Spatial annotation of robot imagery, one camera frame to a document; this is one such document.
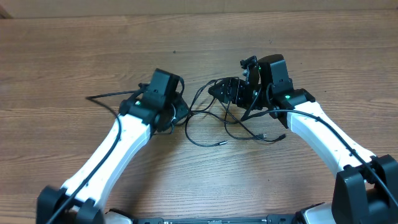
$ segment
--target robotic arm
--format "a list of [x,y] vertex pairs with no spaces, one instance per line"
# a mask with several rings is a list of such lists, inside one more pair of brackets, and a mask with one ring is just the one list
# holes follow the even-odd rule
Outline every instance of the robotic arm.
[[[323,112],[315,98],[306,90],[294,90],[292,79],[287,74],[285,60],[281,55],[271,55],[257,60],[255,56],[241,61],[246,80],[226,78],[209,88],[209,94],[218,100],[245,108],[242,121],[253,116],[270,114],[286,128],[303,138],[321,157],[336,178],[332,204],[318,204],[305,208],[294,215],[268,215],[259,218],[163,220],[149,218],[133,220],[128,215],[112,210],[104,215],[104,206],[109,193],[132,159],[134,154],[148,142],[155,131],[165,131],[186,117],[188,107],[182,100],[182,92],[176,87],[180,77],[156,70],[150,85],[141,91],[139,100],[132,95],[120,106],[121,140],[104,164],[96,171],[69,204],[67,211],[57,218],[59,223],[134,223],[135,224],[215,224],[226,223],[283,223],[283,224],[342,224],[398,222],[398,208],[362,162],[353,156],[347,145],[325,126],[335,130],[364,162],[381,178],[383,183],[398,198],[398,163],[390,156],[376,157],[349,138]],[[249,115],[251,110],[268,108],[265,112]],[[60,208],[87,175],[107,153],[117,135],[119,124],[115,122],[106,139],[87,163],[60,190],[46,187],[37,201],[36,223],[46,223]],[[375,184],[366,190],[365,181]]]

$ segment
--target wooden tabletop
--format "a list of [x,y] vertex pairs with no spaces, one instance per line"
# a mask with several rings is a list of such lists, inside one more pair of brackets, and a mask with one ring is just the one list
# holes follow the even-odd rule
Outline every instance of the wooden tabletop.
[[[85,96],[134,90],[155,68],[182,76],[190,103],[208,80],[241,75],[241,59],[282,54],[295,88],[357,143],[398,159],[397,36],[397,10],[0,20],[0,222],[33,223],[40,191],[60,187],[107,135],[114,118]],[[117,109],[124,98],[103,101]],[[204,92],[198,104],[208,102]],[[219,104],[211,111],[224,115]],[[193,139],[228,143],[197,147],[183,128],[153,137],[107,207],[137,217],[252,217],[331,201],[333,176],[303,140],[269,116],[246,123],[287,137],[235,141],[218,120],[198,116]]]

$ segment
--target wall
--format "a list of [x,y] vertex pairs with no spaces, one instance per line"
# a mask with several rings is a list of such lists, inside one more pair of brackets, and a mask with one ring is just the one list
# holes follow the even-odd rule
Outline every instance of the wall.
[[5,17],[395,9],[398,0],[0,0]]

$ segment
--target wooden table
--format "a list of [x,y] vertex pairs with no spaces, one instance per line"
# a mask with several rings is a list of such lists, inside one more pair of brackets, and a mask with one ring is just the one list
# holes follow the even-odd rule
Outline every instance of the wooden table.
[[[396,10],[1,20],[0,222],[33,223],[40,191],[60,187],[107,135],[114,118],[85,96],[136,89],[162,68],[184,77],[190,103],[208,80],[240,75],[241,59],[270,54],[284,55],[295,88],[355,141],[398,159]],[[123,98],[103,101],[116,109]],[[204,92],[199,103],[209,100]],[[223,115],[218,104],[211,110]],[[303,140],[268,116],[247,125],[287,137],[235,141],[199,116],[193,139],[229,143],[196,147],[183,128],[152,138],[108,207],[137,217],[242,217],[331,200],[333,176]]]

